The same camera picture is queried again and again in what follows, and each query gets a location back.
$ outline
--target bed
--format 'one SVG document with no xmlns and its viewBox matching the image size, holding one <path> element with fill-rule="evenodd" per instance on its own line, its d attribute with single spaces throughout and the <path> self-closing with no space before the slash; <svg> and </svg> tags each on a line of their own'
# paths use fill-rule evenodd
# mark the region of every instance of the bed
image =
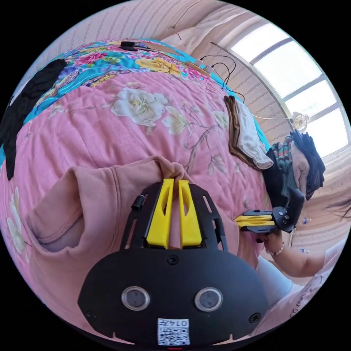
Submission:
<svg viewBox="0 0 351 351">
<path fill-rule="evenodd" d="M 142 41 L 171 50 L 130 52 L 120 49 L 121 40 L 116 39 L 60 55 L 66 67 L 17 135 L 10 181 L 0 149 L 1 232 L 34 292 L 32 245 L 23 219 L 70 167 L 104 168 L 160 155 L 181 163 L 232 220 L 248 209 L 271 209 L 262 173 L 228 150 L 223 98 L 235 94 L 223 90 L 223 81 L 215 74 L 209 77 L 187 65 L 195 62 L 191 56 L 155 40 Z M 254 122 L 268 150 L 269 143 Z M 262 244 L 248 235 L 258 256 Z M 60 309 L 47 305 L 76 325 Z M 95 333 L 88 324 L 76 326 Z"/>
</svg>

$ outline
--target woman's arm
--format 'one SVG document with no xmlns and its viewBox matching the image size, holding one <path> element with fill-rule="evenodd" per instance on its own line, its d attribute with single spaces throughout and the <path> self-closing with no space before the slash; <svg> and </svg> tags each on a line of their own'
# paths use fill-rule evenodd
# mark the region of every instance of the woman's arm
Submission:
<svg viewBox="0 0 351 351">
<path fill-rule="evenodd" d="M 307 256 L 296 249 L 284 246 L 281 231 L 268 236 L 260 234 L 258 237 L 264 241 L 266 250 L 272 255 L 276 264 L 291 277 L 312 277 L 323 268 L 324 254 Z"/>
<path fill-rule="evenodd" d="M 296 249 L 286 247 L 280 254 L 272 257 L 286 274 L 296 278 L 312 277 L 323 268 L 324 264 L 324 254 L 307 256 Z"/>
</svg>

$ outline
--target qr code label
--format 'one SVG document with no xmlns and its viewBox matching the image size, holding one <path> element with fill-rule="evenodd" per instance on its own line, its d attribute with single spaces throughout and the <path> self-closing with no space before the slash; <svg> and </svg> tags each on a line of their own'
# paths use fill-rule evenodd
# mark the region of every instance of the qr code label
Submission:
<svg viewBox="0 0 351 351">
<path fill-rule="evenodd" d="M 190 345 L 188 319 L 157 320 L 158 344 L 164 346 Z"/>
</svg>

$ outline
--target window frame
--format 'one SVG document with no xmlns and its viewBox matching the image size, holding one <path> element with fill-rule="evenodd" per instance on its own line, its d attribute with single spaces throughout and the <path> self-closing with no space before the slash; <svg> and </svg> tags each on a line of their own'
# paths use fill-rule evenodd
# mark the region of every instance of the window frame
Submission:
<svg viewBox="0 0 351 351">
<path fill-rule="evenodd" d="M 286 114 L 287 118 L 290 119 L 291 117 L 291 112 L 290 110 L 287 108 L 285 102 L 288 101 L 289 99 L 295 97 L 296 95 L 304 92 L 305 90 L 307 90 L 308 88 L 314 86 L 315 84 L 325 80 L 331 90 L 331 92 L 333 93 L 333 95 L 335 96 L 336 99 L 336 103 L 333 104 L 332 106 L 314 114 L 313 116 L 309 116 L 310 118 L 310 122 L 314 122 L 317 119 L 319 119 L 320 117 L 336 110 L 336 109 L 340 109 L 341 115 L 343 117 L 344 120 L 344 125 L 345 125 L 345 129 L 346 129 L 346 133 L 347 133 L 347 138 L 348 138 L 348 144 L 346 146 L 344 146 L 343 148 L 323 157 L 323 159 L 325 161 L 329 161 L 333 156 L 335 156 L 335 154 L 340 153 L 344 150 L 346 150 L 347 148 L 349 148 L 351 146 L 351 130 L 349 128 L 349 121 L 347 118 L 347 114 L 346 111 L 343 107 L 343 104 L 340 100 L 339 95 L 337 94 L 336 90 L 334 89 L 333 85 L 331 84 L 330 80 L 328 79 L 327 75 L 324 73 L 324 71 L 322 70 L 322 68 L 314 61 L 314 63 L 317 65 L 317 67 L 321 70 L 322 74 L 314 79 L 313 81 L 303 85 L 302 87 L 300 87 L 299 89 L 296 89 L 295 91 L 293 91 L 292 93 L 288 94 L 285 97 L 281 97 L 278 92 L 275 90 L 275 88 L 270 84 L 270 82 L 261 74 L 261 72 L 258 71 L 258 69 L 254 66 L 258 61 L 260 61 L 262 58 L 264 58 L 265 56 L 267 56 L 268 54 L 270 54 L 271 52 L 273 52 L 274 50 L 280 48 L 281 46 L 295 41 L 292 37 L 283 39 L 279 42 L 277 42 L 276 44 L 273 44 L 272 46 L 270 46 L 269 48 L 265 49 L 263 52 L 261 52 L 259 55 L 257 55 L 255 58 L 253 58 L 251 61 L 246 61 L 245 58 L 239 56 L 236 52 L 234 52 L 231 48 L 233 46 L 235 46 L 235 44 L 237 44 L 239 41 L 243 40 L 248 34 L 250 34 L 251 32 L 253 32 L 254 30 L 264 26 L 265 24 L 271 23 L 265 19 L 261 19 L 260 21 L 252 24 L 251 26 L 249 26 L 248 28 L 246 28 L 245 30 L 243 30 L 240 34 L 238 34 L 232 41 L 230 41 L 230 43 L 227 45 L 226 49 L 227 51 L 231 54 L 234 55 L 236 58 L 238 58 L 243 64 L 245 64 L 250 71 L 253 71 L 255 73 L 256 76 L 260 77 L 260 80 L 264 83 L 264 85 L 266 86 L 266 88 L 271 92 L 271 94 L 273 95 L 274 99 L 278 102 L 278 104 L 282 107 L 282 110 L 284 111 L 284 113 Z"/>
</svg>

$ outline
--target window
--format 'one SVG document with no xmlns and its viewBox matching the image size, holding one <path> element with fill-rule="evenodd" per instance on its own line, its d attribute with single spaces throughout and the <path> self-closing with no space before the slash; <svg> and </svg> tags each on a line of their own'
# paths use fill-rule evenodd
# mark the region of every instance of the window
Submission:
<svg viewBox="0 0 351 351">
<path fill-rule="evenodd" d="M 289 36 L 272 23 L 267 23 L 248 34 L 235 44 L 231 50 L 247 61 L 251 61 L 272 45 L 287 39 Z"/>
<path fill-rule="evenodd" d="M 294 41 L 270 52 L 254 66 L 282 98 L 322 74 L 310 56 Z"/>
<path fill-rule="evenodd" d="M 348 144 L 345 121 L 340 109 L 309 123 L 306 132 L 313 138 L 320 157 L 328 156 Z"/>
<path fill-rule="evenodd" d="M 291 114 L 310 117 L 306 132 L 321 157 L 351 145 L 351 128 L 335 90 L 315 61 L 287 33 L 262 22 L 229 48 L 253 71 L 260 72 L 275 98 Z"/>
<path fill-rule="evenodd" d="M 314 116 L 318 112 L 337 103 L 326 80 L 311 86 L 285 102 L 291 113 L 299 112 Z"/>
</svg>

